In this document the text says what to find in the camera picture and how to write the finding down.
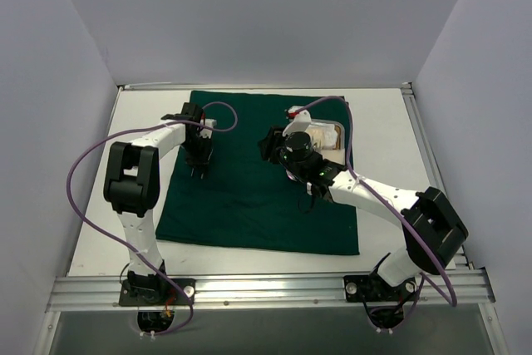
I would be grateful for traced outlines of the stainless steel instrument tray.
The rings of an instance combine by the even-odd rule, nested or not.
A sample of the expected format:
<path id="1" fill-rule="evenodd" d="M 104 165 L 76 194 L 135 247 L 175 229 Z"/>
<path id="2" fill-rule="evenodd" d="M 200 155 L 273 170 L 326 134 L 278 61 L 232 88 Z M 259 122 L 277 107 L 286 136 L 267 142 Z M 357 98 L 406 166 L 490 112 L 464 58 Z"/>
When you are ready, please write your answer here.
<path id="1" fill-rule="evenodd" d="M 314 150 L 325 160 L 345 165 L 345 129 L 335 121 L 312 121 L 306 129 Z"/>

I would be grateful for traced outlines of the dark green surgical cloth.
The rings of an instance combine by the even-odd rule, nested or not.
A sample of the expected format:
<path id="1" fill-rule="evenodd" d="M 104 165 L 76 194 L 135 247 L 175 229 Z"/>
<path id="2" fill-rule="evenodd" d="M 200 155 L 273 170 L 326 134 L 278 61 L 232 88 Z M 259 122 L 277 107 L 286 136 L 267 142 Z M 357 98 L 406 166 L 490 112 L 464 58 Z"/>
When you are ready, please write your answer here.
<path id="1" fill-rule="evenodd" d="M 312 201 L 281 165 L 261 159 L 258 142 L 271 126 L 286 126 L 285 111 L 312 96 L 192 91 L 190 102 L 230 132 L 213 134 L 205 177 L 179 151 L 156 238 L 182 244 L 266 249 L 308 254 L 357 255 L 357 211 Z"/>

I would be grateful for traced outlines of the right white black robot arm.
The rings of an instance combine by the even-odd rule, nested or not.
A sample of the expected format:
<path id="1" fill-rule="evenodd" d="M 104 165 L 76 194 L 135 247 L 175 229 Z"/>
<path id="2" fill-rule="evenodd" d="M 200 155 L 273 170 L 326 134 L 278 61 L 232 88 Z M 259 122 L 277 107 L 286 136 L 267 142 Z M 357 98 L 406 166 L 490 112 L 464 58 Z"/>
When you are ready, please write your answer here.
<path id="1" fill-rule="evenodd" d="M 364 210 L 401 229 L 404 245 L 381 260 L 368 280 L 377 298 L 390 298 L 418 274 L 439 274 L 469 236 L 451 202 L 435 187 L 403 190 L 354 174 L 325 159 L 303 131 L 286 136 L 273 126 L 258 146 L 263 160 L 281 165 L 313 199 Z"/>

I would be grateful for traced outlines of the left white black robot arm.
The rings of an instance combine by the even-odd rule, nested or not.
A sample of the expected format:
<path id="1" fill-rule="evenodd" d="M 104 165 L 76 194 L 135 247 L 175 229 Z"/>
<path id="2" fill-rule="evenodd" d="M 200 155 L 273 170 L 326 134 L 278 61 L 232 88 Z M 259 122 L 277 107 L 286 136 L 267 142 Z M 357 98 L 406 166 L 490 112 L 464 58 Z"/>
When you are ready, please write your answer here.
<path id="1" fill-rule="evenodd" d="M 209 130 L 215 124 L 203 108 L 186 102 L 180 113 L 163 116 L 154 130 L 129 142 L 115 142 L 109 149 L 104 199 L 118 214 L 126 242 L 133 246 L 127 283 L 148 304 L 161 303 L 168 293 L 153 222 L 160 197 L 160 160 L 178 147 L 191 172 L 203 175 L 213 152 Z"/>

